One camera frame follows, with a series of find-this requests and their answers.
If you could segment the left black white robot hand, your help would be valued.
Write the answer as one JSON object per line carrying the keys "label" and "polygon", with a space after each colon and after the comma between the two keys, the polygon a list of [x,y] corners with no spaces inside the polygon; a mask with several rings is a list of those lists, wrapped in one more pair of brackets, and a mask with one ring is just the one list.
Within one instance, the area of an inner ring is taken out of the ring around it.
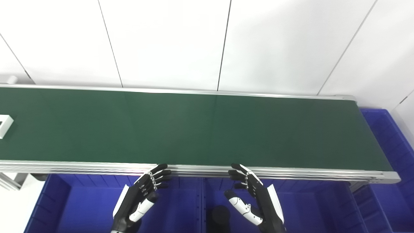
{"label": "left black white robot hand", "polygon": [[166,163],[144,172],[131,186],[125,185],[113,210],[111,233],[137,233],[143,216],[154,206],[158,189],[165,189],[171,179]]}

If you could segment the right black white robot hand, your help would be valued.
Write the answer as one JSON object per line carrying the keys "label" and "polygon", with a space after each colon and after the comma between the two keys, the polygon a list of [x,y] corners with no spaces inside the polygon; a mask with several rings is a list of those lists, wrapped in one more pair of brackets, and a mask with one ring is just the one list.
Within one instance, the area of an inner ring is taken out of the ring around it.
{"label": "right black white robot hand", "polygon": [[224,192],[231,205],[262,233],[285,233],[284,215],[274,185],[265,187],[259,177],[249,168],[239,163],[232,163],[228,174],[234,189],[246,189],[256,200],[257,207],[242,200],[232,189]]}

